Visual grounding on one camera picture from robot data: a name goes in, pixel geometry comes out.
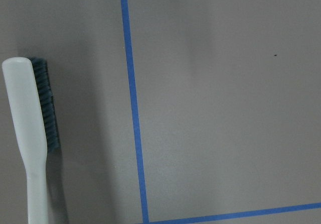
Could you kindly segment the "beige hand brush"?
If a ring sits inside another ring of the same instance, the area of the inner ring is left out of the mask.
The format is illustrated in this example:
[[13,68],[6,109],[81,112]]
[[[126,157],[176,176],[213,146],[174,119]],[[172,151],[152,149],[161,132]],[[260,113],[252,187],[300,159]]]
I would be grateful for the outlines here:
[[13,57],[2,68],[26,171],[28,223],[48,223],[47,154],[60,143],[47,61]]

